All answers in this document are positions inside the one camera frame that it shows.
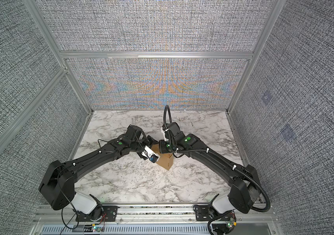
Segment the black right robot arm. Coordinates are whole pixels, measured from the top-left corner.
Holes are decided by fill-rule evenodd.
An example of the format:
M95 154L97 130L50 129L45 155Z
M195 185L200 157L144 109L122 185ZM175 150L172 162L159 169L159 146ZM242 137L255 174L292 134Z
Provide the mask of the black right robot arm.
M254 207L262 193L257 170L251 166L236 164L209 148L200 138L193 134L185 135L177 123L163 124L162 132L165 140L160 141L161 150L186 155L207 166L218 174L229 186L230 192L218 196L212 202L217 213L237 210L248 213L258 211Z

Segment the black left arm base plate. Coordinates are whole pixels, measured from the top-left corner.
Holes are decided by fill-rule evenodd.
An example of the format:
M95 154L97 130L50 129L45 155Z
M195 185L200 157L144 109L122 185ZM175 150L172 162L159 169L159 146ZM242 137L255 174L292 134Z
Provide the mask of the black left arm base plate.
M96 207L90 214L78 212L76 222L115 222L118 214L118 206Z

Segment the brown cardboard box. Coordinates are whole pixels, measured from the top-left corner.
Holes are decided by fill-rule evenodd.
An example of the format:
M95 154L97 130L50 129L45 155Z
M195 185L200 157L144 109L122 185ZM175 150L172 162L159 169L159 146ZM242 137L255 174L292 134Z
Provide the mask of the brown cardboard box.
M159 166L163 167L166 170L170 170L173 166L173 154L172 153L166 153L163 154L159 150L159 145L152 145L151 149L159 155L159 159L156 162Z

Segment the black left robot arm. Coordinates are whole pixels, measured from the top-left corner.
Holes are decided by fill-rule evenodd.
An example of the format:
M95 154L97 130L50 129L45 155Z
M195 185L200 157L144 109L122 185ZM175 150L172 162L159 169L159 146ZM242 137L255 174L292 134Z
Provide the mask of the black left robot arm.
M71 208L77 220L98 221L104 214L102 203L91 194L77 192L75 183L100 166L131 152L156 162L156 154L151 149L155 144L157 141L146 136L140 127L130 125L126 133L107 141L98 150L64 163L52 162L40 183L39 192L55 211Z

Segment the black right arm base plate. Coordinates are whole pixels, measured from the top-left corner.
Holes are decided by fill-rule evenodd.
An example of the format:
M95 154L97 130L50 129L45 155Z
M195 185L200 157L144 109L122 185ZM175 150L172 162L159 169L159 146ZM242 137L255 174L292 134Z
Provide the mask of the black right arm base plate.
M217 212L213 206L209 205L209 204L203 204L203 205L198 205L195 204L193 205L193 210L195 213L195 218L197 221L209 221L217 216L219 216L220 214L222 214L221 212ZM234 222L236 222L236 217L234 212L232 211L230 214L221 217L219 219L220 221L231 221L233 220Z

